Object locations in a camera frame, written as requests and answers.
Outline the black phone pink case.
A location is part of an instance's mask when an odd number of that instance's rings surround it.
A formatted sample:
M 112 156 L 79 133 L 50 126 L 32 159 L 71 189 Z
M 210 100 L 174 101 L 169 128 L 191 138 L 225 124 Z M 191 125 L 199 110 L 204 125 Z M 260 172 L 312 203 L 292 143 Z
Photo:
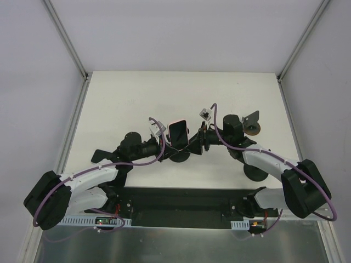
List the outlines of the black phone pink case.
M 188 145 L 188 127 L 186 120 L 182 119 L 168 125 L 168 137 L 172 147 L 181 150 Z

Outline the black clamp phone stand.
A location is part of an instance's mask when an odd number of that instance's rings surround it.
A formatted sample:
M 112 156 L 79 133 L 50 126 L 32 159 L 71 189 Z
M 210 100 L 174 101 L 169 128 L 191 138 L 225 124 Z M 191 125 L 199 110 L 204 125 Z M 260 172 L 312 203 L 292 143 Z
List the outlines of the black clamp phone stand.
M 182 163 L 189 159 L 191 153 L 185 150 L 170 149 L 168 158 L 175 163 Z

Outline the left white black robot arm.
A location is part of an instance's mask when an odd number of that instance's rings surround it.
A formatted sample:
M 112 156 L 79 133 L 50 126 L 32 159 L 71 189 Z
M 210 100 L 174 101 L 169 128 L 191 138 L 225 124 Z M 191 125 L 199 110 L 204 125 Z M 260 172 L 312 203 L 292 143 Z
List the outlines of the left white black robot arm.
M 42 230 L 53 228 L 67 214 L 91 209 L 110 213 L 116 200 L 109 187 L 123 187 L 134 167 L 165 159 L 183 162 L 189 156 L 187 145 L 175 147 L 163 134 L 155 133 L 142 141 L 139 133 L 130 132 L 114 152 L 96 150 L 91 159 L 93 167 L 75 173 L 44 173 L 24 199 L 24 206 L 33 217 L 33 226 Z

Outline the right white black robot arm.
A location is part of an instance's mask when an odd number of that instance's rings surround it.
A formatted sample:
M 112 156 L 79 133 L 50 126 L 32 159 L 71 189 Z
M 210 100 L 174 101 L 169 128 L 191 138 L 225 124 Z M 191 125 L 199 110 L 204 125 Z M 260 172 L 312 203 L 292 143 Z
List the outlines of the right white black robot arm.
M 263 181 L 269 175 L 277 178 L 281 188 L 260 187 L 247 195 L 236 207 L 242 216 L 260 216 L 266 209 L 288 209 L 298 218 L 315 215 L 335 221 L 337 213 L 331 203 L 331 192 L 315 163 L 309 159 L 294 161 L 262 148 L 244 135 L 237 115 L 226 115 L 223 127 L 216 122 L 202 123 L 182 150 L 201 155 L 211 145 L 224 145 L 233 159 L 244 165 L 245 175 L 252 181 Z

